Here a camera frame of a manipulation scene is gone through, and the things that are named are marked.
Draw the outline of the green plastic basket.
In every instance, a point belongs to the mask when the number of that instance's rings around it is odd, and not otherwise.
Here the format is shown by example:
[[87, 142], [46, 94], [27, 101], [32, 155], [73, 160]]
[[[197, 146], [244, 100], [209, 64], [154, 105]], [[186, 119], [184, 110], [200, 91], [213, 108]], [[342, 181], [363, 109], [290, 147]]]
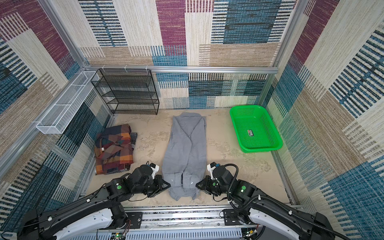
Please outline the green plastic basket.
[[274, 122], [262, 106], [235, 106], [230, 109], [230, 116], [242, 152], [270, 152], [283, 146]]

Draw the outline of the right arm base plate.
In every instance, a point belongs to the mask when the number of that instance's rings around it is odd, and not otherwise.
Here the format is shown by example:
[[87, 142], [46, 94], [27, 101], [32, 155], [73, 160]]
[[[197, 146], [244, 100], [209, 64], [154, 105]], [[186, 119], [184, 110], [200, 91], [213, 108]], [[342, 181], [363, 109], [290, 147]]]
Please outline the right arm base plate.
[[224, 209], [223, 214], [226, 226], [247, 225], [250, 223], [245, 212], [238, 212], [234, 209]]

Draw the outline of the grey long sleeve shirt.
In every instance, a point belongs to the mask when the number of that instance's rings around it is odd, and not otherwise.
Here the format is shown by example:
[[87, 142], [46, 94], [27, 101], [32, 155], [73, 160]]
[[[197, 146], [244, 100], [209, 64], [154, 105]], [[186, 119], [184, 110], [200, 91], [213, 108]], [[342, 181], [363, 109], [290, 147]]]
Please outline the grey long sleeve shirt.
[[194, 200], [200, 192], [196, 184], [205, 177], [206, 165], [206, 118], [197, 113], [174, 116], [162, 166], [163, 178], [171, 184], [171, 198]]

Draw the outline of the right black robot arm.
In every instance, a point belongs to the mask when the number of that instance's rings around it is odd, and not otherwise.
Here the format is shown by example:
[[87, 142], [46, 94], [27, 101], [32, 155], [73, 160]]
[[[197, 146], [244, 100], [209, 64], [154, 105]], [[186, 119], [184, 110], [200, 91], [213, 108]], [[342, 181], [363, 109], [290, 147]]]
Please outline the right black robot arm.
[[237, 174], [231, 174], [227, 168], [228, 165], [215, 165], [196, 187], [215, 197], [226, 195], [240, 223], [265, 226], [290, 240], [335, 239], [324, 215], [311, 215], [283, 204], [255, 185], [238, 180]]

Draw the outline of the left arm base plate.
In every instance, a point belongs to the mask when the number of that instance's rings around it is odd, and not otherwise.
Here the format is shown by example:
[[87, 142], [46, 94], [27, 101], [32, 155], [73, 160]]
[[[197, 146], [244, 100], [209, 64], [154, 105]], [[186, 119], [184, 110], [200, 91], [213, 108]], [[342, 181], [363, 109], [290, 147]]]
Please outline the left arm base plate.
[[143, 212], [128, 212], [126, 230], [140, 229], [142, 224]]

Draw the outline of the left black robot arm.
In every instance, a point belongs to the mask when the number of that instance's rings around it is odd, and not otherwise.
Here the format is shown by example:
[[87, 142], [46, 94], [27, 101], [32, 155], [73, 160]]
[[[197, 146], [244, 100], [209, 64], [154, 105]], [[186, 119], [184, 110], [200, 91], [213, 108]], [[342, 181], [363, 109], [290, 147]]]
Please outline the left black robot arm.
[[141, 165], [112, 179], [95, 192], [54, 210], [27, 212], [18, 230], [19, 240], [67, 240], [93, 230], [124, 229], [130, 223], [122, 202], [137, 194], [147, 198], [170, 188], [156, 164]]

